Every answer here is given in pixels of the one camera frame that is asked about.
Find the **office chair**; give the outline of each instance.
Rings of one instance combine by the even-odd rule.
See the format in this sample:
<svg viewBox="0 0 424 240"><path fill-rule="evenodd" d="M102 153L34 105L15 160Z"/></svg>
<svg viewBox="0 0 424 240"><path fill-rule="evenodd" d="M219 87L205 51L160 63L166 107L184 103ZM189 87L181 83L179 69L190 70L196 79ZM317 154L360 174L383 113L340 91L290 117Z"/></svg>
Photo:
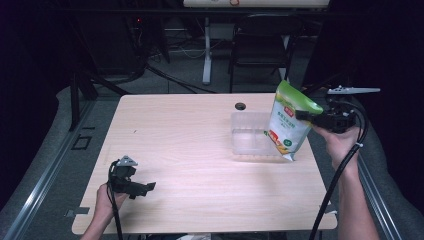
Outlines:
<svg viewBox="0 0 424 240"><path fill-rule="evenodd" d="M293 47L303 31L303 22L294 16L253 14L240 19L233 30L228 73L230 93L233 92L234 67L285 68L287 79ZM289 37L287 45L284 36Z"/></svg>

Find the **snack bag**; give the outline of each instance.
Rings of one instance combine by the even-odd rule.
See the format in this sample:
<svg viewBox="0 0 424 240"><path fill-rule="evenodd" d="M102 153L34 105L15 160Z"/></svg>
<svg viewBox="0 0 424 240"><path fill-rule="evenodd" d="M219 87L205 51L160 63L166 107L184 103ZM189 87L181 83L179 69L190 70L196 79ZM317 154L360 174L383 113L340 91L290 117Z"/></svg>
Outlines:
<svg viewBox="0 0 424 240"><path fill-rule="evenodd" d="M292 161L311 129L310 122L296 119L296 110L309 111L313 114L320 114L323 111L321 106L283 80L275 93L267 135L275 143L278 151Z"/></svg>

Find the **clear plastic container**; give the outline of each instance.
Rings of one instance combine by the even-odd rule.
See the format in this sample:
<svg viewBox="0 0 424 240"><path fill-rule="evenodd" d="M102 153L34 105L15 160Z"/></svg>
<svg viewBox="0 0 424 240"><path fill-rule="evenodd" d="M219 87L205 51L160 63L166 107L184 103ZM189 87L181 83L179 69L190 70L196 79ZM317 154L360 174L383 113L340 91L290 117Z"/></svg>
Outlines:
<svg viewBox="0 0 424 240"><path fill-rule="evenodd" d="M281 156L274 142L265 134L269 128L268 112L234 112L231 115L233 153L239 155Z"/></svg>

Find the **human arm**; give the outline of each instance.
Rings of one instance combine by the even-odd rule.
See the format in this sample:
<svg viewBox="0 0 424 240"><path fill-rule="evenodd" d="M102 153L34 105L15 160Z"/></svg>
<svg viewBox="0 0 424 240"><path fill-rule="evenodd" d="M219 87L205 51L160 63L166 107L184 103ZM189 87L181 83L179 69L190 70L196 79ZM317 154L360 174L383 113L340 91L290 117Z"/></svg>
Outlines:
<svg viewBox="0 0 424 240"><path fill-rule="evenodd" d="M335 170L356 143L360 131L353 127L343 134L334 134L316 126L314 130L326 140L327 152ZM353 155L340 176L339 199L339 239L379 239L359 179L358 152Z"/></svg>
<svg viewBox="0 0 424 240"><path fill-rule="evenodd" d="M125 193L114 193L115 201L118 209L122 206L128 194ZM103 235L107 225L113 218L112 203L108 197L107 184L100 185L97 190L96 207L94 209L94 216L91 220L90 225L81 237L81 240L94 240L100 239Z"/></svg>

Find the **chair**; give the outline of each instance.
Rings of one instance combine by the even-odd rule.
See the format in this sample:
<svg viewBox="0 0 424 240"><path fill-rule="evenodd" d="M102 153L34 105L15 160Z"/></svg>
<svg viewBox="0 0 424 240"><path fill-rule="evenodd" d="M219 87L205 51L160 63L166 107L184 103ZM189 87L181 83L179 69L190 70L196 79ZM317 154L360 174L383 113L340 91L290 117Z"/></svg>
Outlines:
<svg viewBox="0 0 424 240"><path fill-rule="evenodd" d="M287 79L293 47L303 31L302 20L295 16L253 14L238 21L233 30L228 73L233 92L234 67L285 68ZM287 45L284 36L289 37Z"/></svg>

